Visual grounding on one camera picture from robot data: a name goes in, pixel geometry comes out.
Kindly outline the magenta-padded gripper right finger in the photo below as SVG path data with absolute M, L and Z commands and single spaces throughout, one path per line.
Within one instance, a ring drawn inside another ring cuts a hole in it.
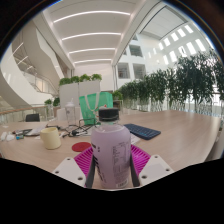
M 148 185 L 174 172 L 159 155 L 149 155 L 135 145 L 131 146 L 130 168 L 134 187 Z

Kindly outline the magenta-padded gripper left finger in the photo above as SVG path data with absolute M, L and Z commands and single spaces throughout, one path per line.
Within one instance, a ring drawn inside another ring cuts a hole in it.
M 95 163 L 91 147 L 79 155 L 66 157 L 53 171 L 53 174 L 76 185 L 91 188 L 95 175 Z

